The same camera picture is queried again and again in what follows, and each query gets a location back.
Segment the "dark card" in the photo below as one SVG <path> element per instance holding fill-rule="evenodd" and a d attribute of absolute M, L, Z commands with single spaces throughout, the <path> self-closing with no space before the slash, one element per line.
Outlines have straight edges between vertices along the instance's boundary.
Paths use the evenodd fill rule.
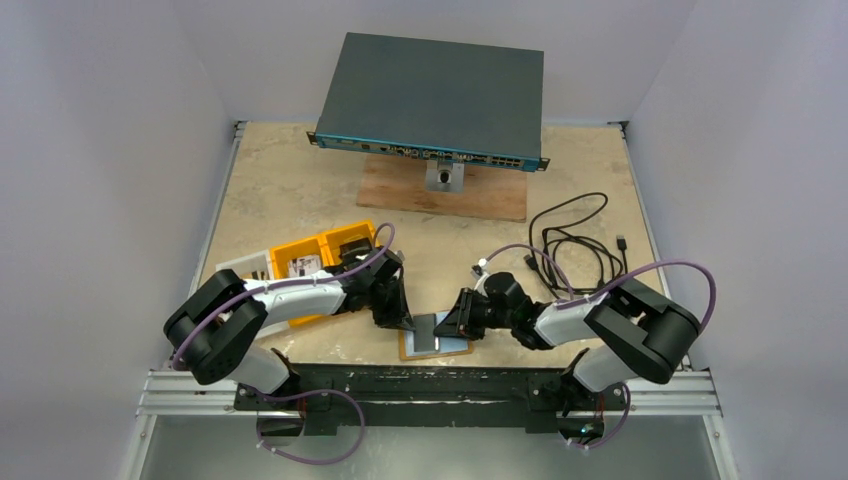
<path fill-rule="evenodd" d="M 413 318 L 415 330 L 412 334 L 413 355 L 429 355 L 439 350 L 438 338 L 433 331 L 436 326 L 435 314 L 417 315 Z"/>

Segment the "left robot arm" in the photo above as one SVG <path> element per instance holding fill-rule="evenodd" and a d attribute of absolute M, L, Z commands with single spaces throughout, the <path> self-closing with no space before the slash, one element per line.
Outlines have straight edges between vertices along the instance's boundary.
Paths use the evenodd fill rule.
<path fill-rule="evenodd" d="M 289 360 L 257 345 L 269 326 L 309 316 L 369 310 L 379 328 L 411 331 L 403 261 L 386 247 L 355 248 L 338 265 L 278 282 L 215 273 L 165 322 L 172 367 L 201 385 L 229 379 L 259 392 L 272 408 L 292 405 L 299 376 Z"/>

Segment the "tan leather card holder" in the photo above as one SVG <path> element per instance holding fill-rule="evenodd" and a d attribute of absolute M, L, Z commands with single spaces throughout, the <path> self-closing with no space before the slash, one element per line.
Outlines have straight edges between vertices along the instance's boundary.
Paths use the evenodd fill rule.
<path fill-rule="evenodd" d="M 471 354 L 473 345 L 469 340 L 438 337 L 434 334 L 435 327 L 439 326 L 446 316 L 447 311 L 415 315 L 412 318 L 415 330 L 403 330 L 399 333 L 400 360 L 415 361 Z"/>

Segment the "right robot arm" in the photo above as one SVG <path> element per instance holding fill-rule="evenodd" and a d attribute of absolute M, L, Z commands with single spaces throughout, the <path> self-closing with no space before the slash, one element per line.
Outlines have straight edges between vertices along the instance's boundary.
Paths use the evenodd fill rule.
<path fill-rule="evenodd" d="M 491 329 L 506 329 L 522 346 L 540 351 L 599 339 L 601 346 L 579 355 L 561 381 L 564 399 L 576 407 L 630 379 L 668 383 L 702 331 L 686 308 L 636 279 L 595 300 L 558 308 L 533 300 L 512 274 L 499 272 L 462 289 L 433 333 L 475 341 Z"/>

